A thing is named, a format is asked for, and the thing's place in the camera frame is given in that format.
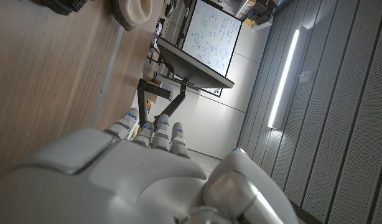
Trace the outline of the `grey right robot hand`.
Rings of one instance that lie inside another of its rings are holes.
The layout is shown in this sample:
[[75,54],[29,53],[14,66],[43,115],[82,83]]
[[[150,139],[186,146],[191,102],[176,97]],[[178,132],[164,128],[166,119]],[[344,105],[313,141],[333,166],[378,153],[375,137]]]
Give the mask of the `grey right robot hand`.
[[104,131],[85,128],[0,176],[0,223],[297,223],[277,184],[239,147],[207,175],[182,125],[136,108]]

